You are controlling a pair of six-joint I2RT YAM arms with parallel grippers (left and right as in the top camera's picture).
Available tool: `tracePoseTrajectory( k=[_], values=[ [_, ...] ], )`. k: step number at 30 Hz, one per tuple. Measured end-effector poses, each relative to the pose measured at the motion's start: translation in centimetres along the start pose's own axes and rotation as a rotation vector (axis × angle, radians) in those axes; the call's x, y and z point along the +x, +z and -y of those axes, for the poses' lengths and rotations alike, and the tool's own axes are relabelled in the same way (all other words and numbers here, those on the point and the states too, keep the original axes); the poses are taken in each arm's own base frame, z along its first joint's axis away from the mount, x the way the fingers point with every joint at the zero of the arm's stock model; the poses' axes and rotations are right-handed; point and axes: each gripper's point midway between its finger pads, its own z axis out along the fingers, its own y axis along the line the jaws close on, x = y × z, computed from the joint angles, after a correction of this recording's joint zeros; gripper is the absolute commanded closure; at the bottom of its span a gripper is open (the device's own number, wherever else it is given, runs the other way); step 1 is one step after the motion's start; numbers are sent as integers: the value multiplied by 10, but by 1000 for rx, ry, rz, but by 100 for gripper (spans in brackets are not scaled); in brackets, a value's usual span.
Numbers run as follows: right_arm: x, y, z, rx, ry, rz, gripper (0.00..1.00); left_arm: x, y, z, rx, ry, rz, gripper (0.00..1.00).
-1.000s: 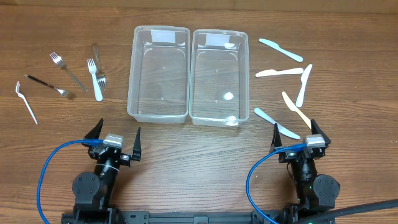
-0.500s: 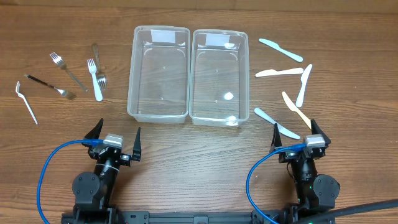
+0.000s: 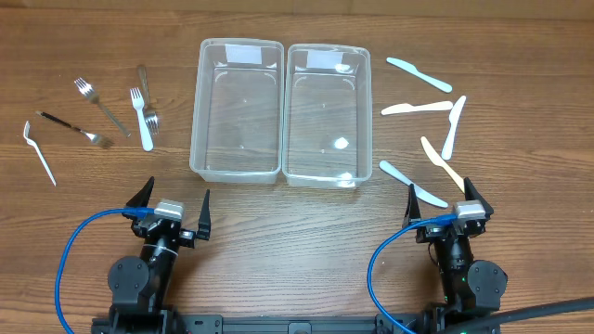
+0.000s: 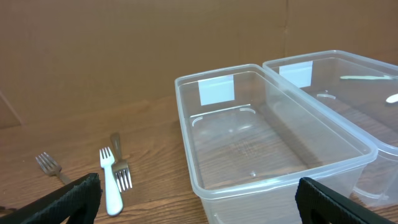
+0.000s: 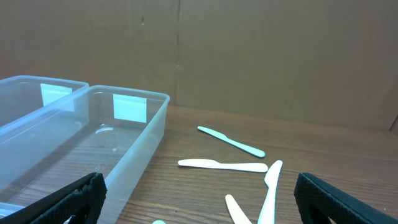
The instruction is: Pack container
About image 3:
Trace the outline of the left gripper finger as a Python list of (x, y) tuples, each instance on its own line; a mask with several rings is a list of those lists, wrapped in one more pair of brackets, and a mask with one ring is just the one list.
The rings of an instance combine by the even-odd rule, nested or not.
[(211, 229), (212, 222), (210, 214), (210, 190), (207, 189), (200, 210), (196, 238), (200, 240), (209, 240), (211, 235)]
[(129, 208), (147, 208), (154, 187), (155, 178), (151, 176), (146, 184), (125, 204)]

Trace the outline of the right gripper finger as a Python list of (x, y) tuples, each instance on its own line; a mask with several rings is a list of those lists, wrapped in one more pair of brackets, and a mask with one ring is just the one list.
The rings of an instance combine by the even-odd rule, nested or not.
[(408, 186), (408, 200), (405, 216), (403, 219), (402, 227), (408, 227), (421, 220), (419, 202), (415, 190), (415, 185), (410, 184)]
[(483, 196), (474, 187), (469, 177), (463, 179), (465, 200), (478, 200), (485, 211), (485, 216), (490, 217), (494, 213), (493, 207), (483, 198)]

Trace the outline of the pale blue knife bottom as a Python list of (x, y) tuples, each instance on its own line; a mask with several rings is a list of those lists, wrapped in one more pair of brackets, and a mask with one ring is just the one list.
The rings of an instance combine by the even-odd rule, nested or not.
[(389, 161), (380, 161), (379, 168), (406, 186), (413, 186), (418, 199), (438, 208), (446, 209), (448, 207), (448, 203), (446, 201), (437, 198), (435, 195), (429, 193), (412, 182), (403, 173), (396, 169)]

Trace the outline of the yellow plastic knife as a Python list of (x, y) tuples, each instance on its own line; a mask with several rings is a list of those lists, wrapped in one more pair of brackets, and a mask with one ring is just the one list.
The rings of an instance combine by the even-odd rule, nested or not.
[(462, 193), (464, 193), (465, 187), (464, 187), (463, 178), (458, 173), (456, 173), (447, 164), (447, 162), (445, 160), (443, 160), (441, 158), (441, 156), (436, 152), (436, 150), (433, 148), (433, 146), (431, 145), (431, 143), (425, 136), (422, 136), (420, 138), (420, 142), (421, 142), (422, 148), (423, 148), (426, 156), (431, 161), (431, 163), (435, 166), (438, 166), (438, 167), (441, 167), (442, 169), (444, 169), (445, 172), (449, 175), (449, 177), (454, 181), (454, 183), (460, 189), (460, 191)]

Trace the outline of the white plastic knife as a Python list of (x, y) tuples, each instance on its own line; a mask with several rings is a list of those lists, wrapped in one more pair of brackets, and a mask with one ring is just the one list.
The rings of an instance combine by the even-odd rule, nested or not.
[(444, 159), (445, 161), (449, 161), (452, 157), (453, 150), (454, 150), (454, 144), (455, 144), (456, 131), (458, 129), (458, 121), (459, 121), (461, 112), (463, 110), (463, 107), (466, 103), (466, 100), (467, 100), (466, 96), (461, 96), (456, 101), (456, 103), (453, 105), (452, 110), (450, 110), (450, 113), (448, 116), (448, 120), (450, 123), (449, 131), (447, 133), (445, 143), (444, 143), (442, 151), (441, 151), (441, 158)]

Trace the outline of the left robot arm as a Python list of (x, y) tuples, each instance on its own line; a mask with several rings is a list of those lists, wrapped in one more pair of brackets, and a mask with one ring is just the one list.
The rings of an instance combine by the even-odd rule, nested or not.
[(183, 203), (163, 199), (156, 208), (148, 207), (153, 187), (150, 178), (125, 205), (123, 217), (131, 221), (132, 232), (144, 244), (139, 255), (122, 257), (110, 269), (111, 317), (161, 313), (179, 250), (193, 249), (211, 235), (209, 193), (204, 195), (198, 226), (188, 229), (182, 226)]

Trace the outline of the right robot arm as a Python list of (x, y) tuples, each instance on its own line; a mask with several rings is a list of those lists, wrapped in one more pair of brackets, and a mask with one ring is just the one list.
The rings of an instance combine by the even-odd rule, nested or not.
[(465, 200), (454, 205), (453, 222), (416, 228), (416, 241), (434, 246), (445, 294), (445, 301), (428, 304), (422, 317), (439, 328), (497, 311), (508, 282), (498, 265), (476, 260), (472, 254), (470, 239), (485, 232), (494, 210), (468, 177), (463, 179), (463, 186)]

